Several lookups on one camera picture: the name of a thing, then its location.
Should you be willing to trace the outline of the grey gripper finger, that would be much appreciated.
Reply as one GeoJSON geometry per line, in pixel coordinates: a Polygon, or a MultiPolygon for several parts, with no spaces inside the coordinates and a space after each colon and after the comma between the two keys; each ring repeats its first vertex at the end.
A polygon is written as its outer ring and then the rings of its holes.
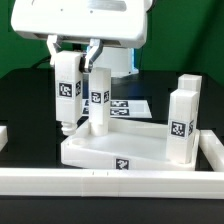
{"type": "Polygon", "coordinates": [[[49,35],[47,37],[47,47],[49,50],[49,53],[51,55],[50,58],[50,65],[55,65],[55,58],[57,53],[59,52],[59,49],[61,48],[62,43],[62,37],[58,35],[49,35]]]}
{"type": "Polygon", "coordinates": [[[80,59],[79,70],[82,73],[90,73],[93,69],[94,61],[103,51],[103,41],[101,39],[91,39],[89,51],[83,54],[80,59]]]}

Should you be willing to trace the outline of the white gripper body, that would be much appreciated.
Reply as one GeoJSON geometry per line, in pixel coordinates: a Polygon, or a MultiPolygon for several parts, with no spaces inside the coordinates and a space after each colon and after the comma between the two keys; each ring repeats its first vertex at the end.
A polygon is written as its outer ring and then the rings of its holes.
{"type": "Polygon", "coordinates": [[[154,0],[15,0],[11,25],[28,39],[59,36],[87,44],[140,48],[147,39],[147,12],[154,0]]]}

